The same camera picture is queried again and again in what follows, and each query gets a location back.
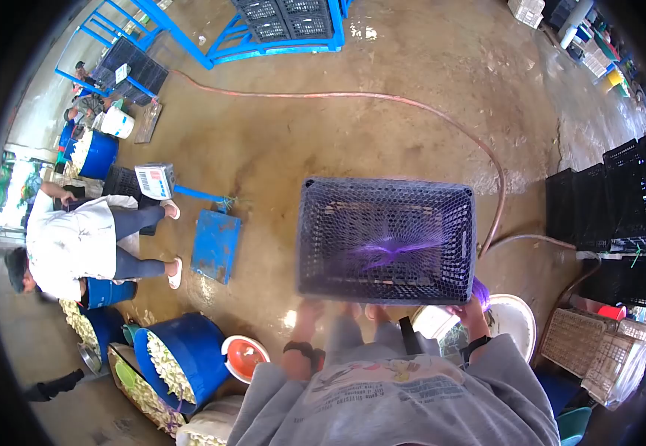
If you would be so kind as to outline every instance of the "dark leggings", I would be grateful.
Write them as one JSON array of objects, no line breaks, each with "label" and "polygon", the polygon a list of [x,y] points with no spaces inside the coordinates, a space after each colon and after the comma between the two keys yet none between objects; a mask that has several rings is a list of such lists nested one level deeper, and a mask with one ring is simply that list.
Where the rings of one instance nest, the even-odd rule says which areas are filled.
[{"label": "dark leggings", "polygon": [[[140,210],[112,210],[114,237],[117,241],[138,232],[146,226],[157,224],[165,217],[161,206],[150,206]],[[165,263],[149,258],[141,261],[134,255],[117,246],[117,267],[113,279],[132,279],[136,277],[155,277],[165,273]]]}]

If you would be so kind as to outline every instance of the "black hair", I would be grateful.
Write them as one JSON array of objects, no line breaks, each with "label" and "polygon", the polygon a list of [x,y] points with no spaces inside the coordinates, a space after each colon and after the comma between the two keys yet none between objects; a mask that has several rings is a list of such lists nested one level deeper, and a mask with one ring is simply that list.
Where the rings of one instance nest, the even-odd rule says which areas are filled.
[{"label": "black hair", "polygon": [[8,280],[16,293],[23,292],[23,276],[28,269],[28,255],[25,248],[15,248],[4,256],[3,261],[6,263],[8,270]]}]

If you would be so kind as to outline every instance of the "printed graphic on shirt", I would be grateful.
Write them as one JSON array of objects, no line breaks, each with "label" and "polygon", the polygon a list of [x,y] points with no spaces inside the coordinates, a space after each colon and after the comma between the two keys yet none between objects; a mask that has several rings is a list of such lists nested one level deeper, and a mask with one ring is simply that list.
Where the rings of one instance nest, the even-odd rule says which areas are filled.
[{"label": "printed graphic on shirt", "polygon": [[460,398],[464,394],[463,382],[458,368],[436,356],[351,362],[327,368],[313,377],[303,399],[303,413],[294,423],[333,407],[384,396],[417,404]]}]

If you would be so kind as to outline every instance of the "rubber hose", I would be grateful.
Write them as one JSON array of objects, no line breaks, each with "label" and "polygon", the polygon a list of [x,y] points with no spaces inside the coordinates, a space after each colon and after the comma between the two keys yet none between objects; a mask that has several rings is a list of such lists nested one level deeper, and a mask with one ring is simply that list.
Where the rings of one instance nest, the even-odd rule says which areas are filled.
[{"label": "rubber hose", "polygon": [[[497,172],[499,176],[499,199],[497,202],[497,211],[494,213],[494,219],[491,221],[491,227],[489,228],[487,238],[484,240],[484,244],[482,244],[481,249],[479,250],[479,254],[477,256],[478,258],[481,259],[490,248],[496,248],[512,240],[519,240],[522,238],[535,238],[538,240],[543,240],[546,242],[553,243],[555,245],[561,246],[562,248],[573,249],[573,250],[576,249],[574,245],[570,245],[569,243],[565,243],[548,236],[541,236],[539,234],[521,234],[517,236],[505,237],[505,238],[502,238],[501,240],[497,240],[496,242],[494,242],[494,245],[492,245],[491,241],[494,239],[494,235],[497,233],[499,220],[501,219],[501,212],[504,210],[504,203],[506,202],[506,174],[504,173],[504,169],[501,167],[501,164],[499,163],[497,156],[494,154],[494,151],[491,150],[488,147],[488,145],[486,145],[479,138],[477,138],[472,132],[467,130],[466,127],[462,126],[461,123],[457,122],[446,113],[443,113],[432,106],[428,106],[425,103],[418,102],[418,101],[415,101],[414,99],[409,99],[402,96],[395,96],[392,94],[382,94],[382,93],[368,93],[364,91],[336,91],[336,92],[331,91],[326,93],[250,93],[245,91],[225,90],[223,88],[216,88],[208,85],[199,84],[191,77],[187,76],[186,74],[178,70],[169,70],[169,72],[174,73],[178,76],[182,76],[187,82],[189,82],[190,84],[192,84],[193,86],[197,87],[200,90],[210,91],[211,93],[225,94],[227,96],[243,96],[243,97],[249,97],[249,98],[251,97],[253,98],[289,98],[289,99],[372,98],[372,99],[381,99],[384,101],[405,103],[407,105],[415,106],[419,109],[423,109],[428,112],[434,113],[435,115],[439,116],[443,120],[452,124],[454,128],[458,129],[459,131],[461,131],[461,133],[463,133],[469,139],[474,141],[474,143],[477,146],[479,146],[479,148],[481,148],[481,150],[483,150],[489,156],[489,158],[491,158],[491,162],[494,163],[494,167],[497,168]],[[546,326],[543,329],[542,338],[539,342],[539,345],[543,344],[543,339],[546,336],[546,330],[549,327],[550,319],[551,319],[551,316],[553,315],[553,311],[556,308],[558,308],[563,297],[571,290],[573,290],[578,285],[578,283],[585,280],[589,275],[593,274],[598,270],[598,268],[600,268],[601,258],[598,257],[597,255],[595,255],[595,257],[598,259],[598,265],[593,270],[587,272],[586,274],[581,275],[575,281],[569,283],[568,286],[561,292],[559,297],[556,299],[556,305],[553,307],[553,310],[551,310],[551,315],[549,315],[549,317],[546,319]]]}]

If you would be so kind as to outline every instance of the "blue metal rack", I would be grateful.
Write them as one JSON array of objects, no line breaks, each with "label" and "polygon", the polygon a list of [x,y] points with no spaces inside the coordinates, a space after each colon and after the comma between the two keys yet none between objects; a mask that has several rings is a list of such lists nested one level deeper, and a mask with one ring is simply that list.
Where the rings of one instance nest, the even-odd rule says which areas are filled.
[{"label": "blue metal rack", "polygon": [[[241,16],[239,14],[235,15],[234,18],[229,22],[229,24],[224,28],[224,31],[219,35],[219,37],[211,45],[207,53],[203,53],[198,45],[192,42],[187,34],[185,34],[175,23],[174,21],[161,10],[155,0],[130,0],[134,5],[142,10],[147,16],[152,20],[153,23],[157,24],[157,27],[148,31],[141,23],[135,20],[134,17],[129,15],[124,9],[117,6],[113,0],[104,0],[96,10],[91,13],[82,25],[78,26],[73,36],[78,31],[83,31],[86,34],[90,35],[92,38],[98,40],[107,48],[112,46],[112,43],[103,38],[101,35],[93,31],[91,28],[88,28],[88,24],[93,24],[106,33],[110,34],[113,37],[123,36],[124,38],[131,40],[132,43],[137,45],[143,51],[147,50],[152,42],[155,40],[157,34],[162,30],[169,31],[170,35],[176,42],[183,47],[194,59],[196,59],[200,64],[203,65],[207,70],[210,70],[214,65],[223,64],[224,62],[236,61],[243,58],[258,57],[258,56],[269,56],[272,54],[286,54],[286,53],[324,53],[329,51],[340,51],[341,47],[345,44],[345,31],[343,29],[343,19],[348,16],[348,10],[350,4],[353,3],[353,0],[328,0],[328,7],[331,15],[332,25],[333,25],[333,37],[330,39],[296,39],[296,40],[287,40],[287,41],[274,41],[267,43],[256,43],[252,42],[252,35],[249,32],[247,26],[243,23]],[[99,12],[100,8],[108,4],[114,7],[119,13],[122,13],[125,17],[129,18],[136,27],[142,31],[142,36],[139,39],[131,36],[130,34],[125,33],[121,28],[115,26],[113,22],[106,19],[102,13]],[[112,89],[109,88],[107,91],[101,91],[94,88],[92,85],[88,85],[85,82],[82,82],[64,71],[58,69],[58,64],[55,67],[55,73],[64,76],[69,80],[75,82],[76,84],[82,85],[84,88],[87,88],[91,91],[96,91],[99,94],[107,95],[112,92]],[[131,79],[128,80],[132,85],[140,88],[141,85],[137,85],[136,82],[133,82]],[[140,88],[146,94],[152,96],[149,91]]]},{"label": "blue metal rack", "polygon": [[[274,41],[266,43],[252,42],[252,34],[239,14],[235,15],[217,40],[207,51],[206,57],[211,60],[211,68],[224,62],[236,61],[243,58],[269,56],[287,53],[325,53],[340,51],[345,44],[343,31],[343,16],[347,16],[348,6],[352,0],[328,0],[330,17],[333,22],[333,37],[330,39],[297,39]],[[222,48],[222,44],[238,41],[235,45]]]},{"label": "blue metal rack", "polygon": [[[134,5],[136,5],[138,8],[140,8],[140,5],[136,2],[132,2]],[[140,37],[137,38],[136,36],[133,36],[131,34],[126,33],[122,28],[119,26],[115,25],[111,20],[109,20],[107,17],[104,16],[104,14],[100,11],[102,7],[107,4],[109,6],[112,6],[115,11],[118,13],[122,14],[125,18],[130,20],[132,23],[135,24],[135,26],[139,29],[140,32]],[[68,46],[70,45],[70,42],[72,41],[72,38],[75,37],[75,35],[82,31],[86,33],[88,36],[94,38],[95,40],[99,41],[102,43],[105,48],[110,48],[113,46],[113,43],[104,37],[102,37],[100,34],[98,34],[94,29],[93,25],[96,27],[102,29],[104,32],[110,34],[114,39],[119,39],[120,37],[124,37],[127,40],[131,41],[137,48],[146,51],[151,45],[152,42],[155,41],[155,38],[157,37],[158,33],[162,30],[165,29],[163,26],[156,26],[153,30],[147,30],[144,25],[142,25],[140,22],[137,21],[133,16],[131,16],[129,13],[127,13],[122,7],[119,5],[115,4],[113,0],[103,0],[97,8],[93,12],[90,13],[89,16],[85,19],[84,22],[78,26],[78,28],[75,29],[75,32],[72,33],[72,36],[70,36],[70,39],[68,42],[65,44],[65,48],[62,49],[62,52],[60,53],[60,57],[58,58],[58,62],[55,63],[55,70],[54,72],[56,74],[60,74],[60,76],[63,76],[76,84],[81,85],[83,88],[86,88],[87,90],[94,91],[95,93],[101,94],[103,96],[108,96],[110,93],[112,93],[113,89],[108,88],[107,90],[103,91],[98,88],[95,88],[92,85],[89,85],[75,76],[66,73],[65,71],[61,70],[58,65],[60,65],[60,59],[62,59],[63,54],[68,50]],[[148,91],[146,88],[142,87],[138,82],[134,81],[133,79],[129,78],[128,80],[134,85],[136,88],[139,88],[143,93],[148,94],[151,97],[155,97],[150,91]]]}]

